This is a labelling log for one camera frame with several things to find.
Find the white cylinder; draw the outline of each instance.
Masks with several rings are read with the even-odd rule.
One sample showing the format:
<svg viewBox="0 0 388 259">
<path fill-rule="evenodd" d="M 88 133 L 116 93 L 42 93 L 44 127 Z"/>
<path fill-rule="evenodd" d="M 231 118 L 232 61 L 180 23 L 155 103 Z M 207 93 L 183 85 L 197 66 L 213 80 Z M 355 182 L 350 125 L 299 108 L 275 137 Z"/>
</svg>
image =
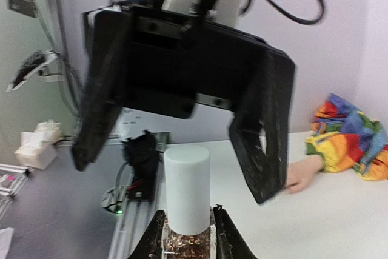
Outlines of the white cylinder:
<svg viewBox="0 0 388 259">
<path fill-rule="evenodd" d="M 210 153 L 197 145 L 164 152 L 167 218 L 172 231 L 194 236 L 210 226 Z"/>
<path fill-rule="evenodd" d="M 241 0 L 219 0 L 216 5 L 215 22 L 228 27 L 236 27 L 240 9 Z"/>
</svg>

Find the lavender wall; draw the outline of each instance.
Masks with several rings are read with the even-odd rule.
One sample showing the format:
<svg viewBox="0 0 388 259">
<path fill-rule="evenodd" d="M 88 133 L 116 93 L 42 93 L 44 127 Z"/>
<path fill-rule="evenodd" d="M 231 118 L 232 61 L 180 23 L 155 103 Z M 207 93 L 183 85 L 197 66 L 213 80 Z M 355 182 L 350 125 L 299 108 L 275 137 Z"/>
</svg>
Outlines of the lavender wall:
<svg viewBox="0 0 388 259">
<path fill-rule="evenodd" d="M 314 0 L 277 0 L 298 16 L 317 13 Z M 316 108 L 335 92 L 352 100 L 361 66 L 367 0 L 326 0 L 327 16 L 316 26 L 295 24 L 264 0 L 241 21 L 240 28 L 286 51 L 298 66 L 291 130 L 307 130 Z"/>
<path fill-rule="evenodd" d="M 388 129 L 388 0 L 368 0 L 367 33 L 354 103 Z"/>
</svg>

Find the tissue box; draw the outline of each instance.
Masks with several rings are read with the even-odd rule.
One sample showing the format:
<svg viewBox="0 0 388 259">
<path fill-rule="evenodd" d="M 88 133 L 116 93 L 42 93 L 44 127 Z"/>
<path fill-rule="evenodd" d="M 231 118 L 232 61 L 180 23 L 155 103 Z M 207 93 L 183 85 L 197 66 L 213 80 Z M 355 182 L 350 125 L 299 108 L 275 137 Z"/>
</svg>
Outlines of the tissue box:
<svg viewBox="0 0 388 259">
<path fill-rule="evenodd" d="M 21 146 L 15 151 L 20 165 L 46 169 L 56 158 L 56 150 L 50 142 L 43 142 L 40 147 Z"/>
<path fill-rule="evenodd" d="M 36 126 L 34 133 L 42 133 L 42 140 L 52 144 L 62 139 L 61 124 L 54 121 L 45 121 Z"/>
</svg>

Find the table surface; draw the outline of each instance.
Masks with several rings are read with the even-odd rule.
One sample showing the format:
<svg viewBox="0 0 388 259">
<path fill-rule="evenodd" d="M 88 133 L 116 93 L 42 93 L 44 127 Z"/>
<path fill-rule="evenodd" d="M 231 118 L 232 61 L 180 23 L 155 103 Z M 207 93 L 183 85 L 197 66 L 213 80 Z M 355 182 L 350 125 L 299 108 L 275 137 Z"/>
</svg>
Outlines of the table surface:
<svg viewBox="0 0 388 259">
<path fill-rule="evenodd" d="M 304 157 L 306 133 L 290 135 L 289 161 Z M 388 181 L 352 170 L 320 173 L 305 191 L 255 203 L 229 141 L 198 143 L 212 154 L 211 201 L 222 204 L 259 259 L 387 258 Z M 107 258 L 116 217 L 99 206 L 122 163 L 105 147 L 95 165 L 75 171 L 67 150 L 26 184 L 4 217 L 14 227 L 8 259 Z M 166 209 L 164 183 L 159 208 Z"/>
<path fill-rule="evenodd" d="M 117 216 L 100 201 L 115 185 L 121 154 L 121 145 L 106 146 L 95 164 L 78 172 L 69 147 L 59 147 L 59 158 L 33 172 L 1 221 L 1 228 L 15 228 L 7 259 L 106 259 Z"/>
<path fill-rule="evenodd" d="M 309 135 L 290 135 L 291 163 L 305 157 Z M 259 206 L 230 142 L 198 144 L 212 155 L 212 205 L 225 207 L 259 259 L 388 258 L 388 181 L 363 181 L 353 170 L 319 173 L 305 191 Z M 166 209 L 165 193 L 159 208 Z"/>
</svg>

